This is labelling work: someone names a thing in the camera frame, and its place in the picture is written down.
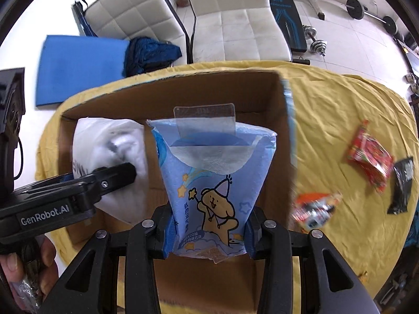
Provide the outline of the person's left hand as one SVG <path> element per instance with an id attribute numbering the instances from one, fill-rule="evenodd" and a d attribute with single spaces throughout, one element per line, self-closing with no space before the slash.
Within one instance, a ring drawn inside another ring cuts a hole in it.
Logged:
<path id="1" fill-rule="evenodd" d="M 42 261 L 45 266 L 43 271 L 39 274 L 38 282 L 43 293 L 43 298 L 46 298 L 59 279 L 58 265 L 55 261 L 56 247 L 45 235 L 36 237 L 36 240 L 41 248 Z M 11 287 L 14 300 L 16 301 L 19 308 L 21 308 L 21 310 L 27 311 L 25 302 L 16 292 L 18 286 L 26 274 L 21 259 L 16 254 L 16 252 L 7 255 L 1 255 L 1 267 L 9 282 L 9 286 Z"/>

